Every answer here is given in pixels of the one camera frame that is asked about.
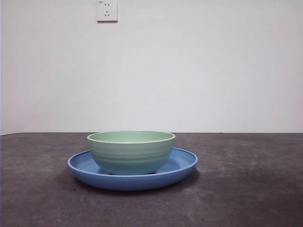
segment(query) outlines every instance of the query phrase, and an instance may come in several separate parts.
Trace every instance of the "white wall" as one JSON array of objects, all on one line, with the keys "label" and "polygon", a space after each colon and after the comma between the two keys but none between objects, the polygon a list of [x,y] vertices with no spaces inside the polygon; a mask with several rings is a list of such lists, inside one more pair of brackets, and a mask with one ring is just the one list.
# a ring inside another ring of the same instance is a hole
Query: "white wall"
[{"label": "white wall", "polygon": [[2,0],[1,133],[303,132],[302,0]]}]

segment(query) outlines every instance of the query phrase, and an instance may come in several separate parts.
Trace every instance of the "green bowl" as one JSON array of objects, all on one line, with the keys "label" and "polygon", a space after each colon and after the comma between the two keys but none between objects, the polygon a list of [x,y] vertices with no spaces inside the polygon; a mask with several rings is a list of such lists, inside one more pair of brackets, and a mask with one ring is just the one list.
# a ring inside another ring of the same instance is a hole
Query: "green bowl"
[{"label": "green bowl", "polygon": [[94,161],[115,175],[150,174],[168,160],[176,136],[159,131],[112,131],[87,137]]}]

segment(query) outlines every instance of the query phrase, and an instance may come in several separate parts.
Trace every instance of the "plate rim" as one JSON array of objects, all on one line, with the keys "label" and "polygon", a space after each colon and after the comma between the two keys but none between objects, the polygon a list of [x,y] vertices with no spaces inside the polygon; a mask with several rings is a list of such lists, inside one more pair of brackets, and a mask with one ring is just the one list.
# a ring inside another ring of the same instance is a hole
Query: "plate rim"
[{"label": "plate rim", "polygon": [[173,174],[173,173],[177,173],[177,172],[181,172],[183,170],[186,170],[186,169],[189,169],[193,166],[195,166],[198,162],[198,157],[188,151],[188,150],[184,150],[184,149],[181,149],[181,148],[173,148],[173,149],[177,149],[177,150],[180,150],[180,151],[183,151],[183,152],[186,152],[186,153],[189,153],[190,155],[194,156],[195,160],[192,164],[186,166],[186,167],[183,167],[183,168],[180,168],[180,169],[176,169],[176,170],[172,170],[172,171],[167,171],[167,172],[162,172],[162,173],[156,173],[156,174],[143,174],[143,175],[108,175],[108,174],[96,174],[96,173],[92,173],[92,172],[89,172],[89,171],[85,171],[85,170],[81,170],[81,169],[78,169],[76,167],[74,167],[72,164],[71,164],[71,160],[73,158],[75,158],[76,156],[79,156],[81,154],[84,154],[84,153],[87,153],[87,152],[90,152],[90,150],[86,150],[86,151],[83,151],[83,152],[80,152],[78,154],[75,154],[73,156],[71,156],[68,161],[67,161],[67,165],[69,166],[69,168],[77,171],[77,172],[81,172],[81,173],[84,173],[84,174],[89,174],[89,175],[95,175],[95,176],[104,176],[104,177],[152,177],[152,176],[159,176],[159,175],[167,175],[167,174]]}]

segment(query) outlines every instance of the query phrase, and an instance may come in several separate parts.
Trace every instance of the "wall outlet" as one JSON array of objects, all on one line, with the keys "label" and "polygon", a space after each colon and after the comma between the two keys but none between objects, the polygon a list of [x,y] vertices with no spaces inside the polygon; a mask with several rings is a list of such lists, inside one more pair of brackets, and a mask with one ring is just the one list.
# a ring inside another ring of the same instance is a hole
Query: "wall outlet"
[{"label": "wall outlet", "polygon": [[97,21],[118,21],[118,0],[98,0]]}]

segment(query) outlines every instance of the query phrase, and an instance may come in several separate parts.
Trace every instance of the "dark gray surface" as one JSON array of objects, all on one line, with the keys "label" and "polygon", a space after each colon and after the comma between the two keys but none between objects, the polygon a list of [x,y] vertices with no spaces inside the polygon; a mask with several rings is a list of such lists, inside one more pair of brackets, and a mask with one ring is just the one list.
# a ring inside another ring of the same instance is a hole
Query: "dark gray surface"
[{"label": "dark gray surface", "polygon": [[196,170],[143,192],[74,178],[66,162],[88,134],[1,136],[2,227],[303,226],[303,134],[176,133]]}]

